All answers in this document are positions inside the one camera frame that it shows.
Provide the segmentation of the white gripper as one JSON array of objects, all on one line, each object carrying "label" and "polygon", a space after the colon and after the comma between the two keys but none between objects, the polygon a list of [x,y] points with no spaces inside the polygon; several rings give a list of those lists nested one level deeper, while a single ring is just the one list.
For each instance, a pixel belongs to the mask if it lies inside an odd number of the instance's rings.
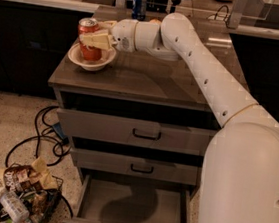
[{"label": "white gripper", "polygon": [[109,50],[114,45],[118,51],[134,52],[135,32],[138,21],[136,19],[124,19],[122,21],[100,21],[100,30],[93,33],[81,34],[79,39],[85,46]]}]

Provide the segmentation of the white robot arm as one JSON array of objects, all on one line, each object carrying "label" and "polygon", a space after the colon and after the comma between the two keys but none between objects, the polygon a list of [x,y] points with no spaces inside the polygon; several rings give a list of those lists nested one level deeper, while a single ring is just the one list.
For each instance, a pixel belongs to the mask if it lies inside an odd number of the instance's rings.
[{"label": "white robot arm", "polygon": [[180,13],[103,21],[83,42],[184,59],[220,125],[205,152],[198,223],[279,223],[279,123],[220,63]]}]

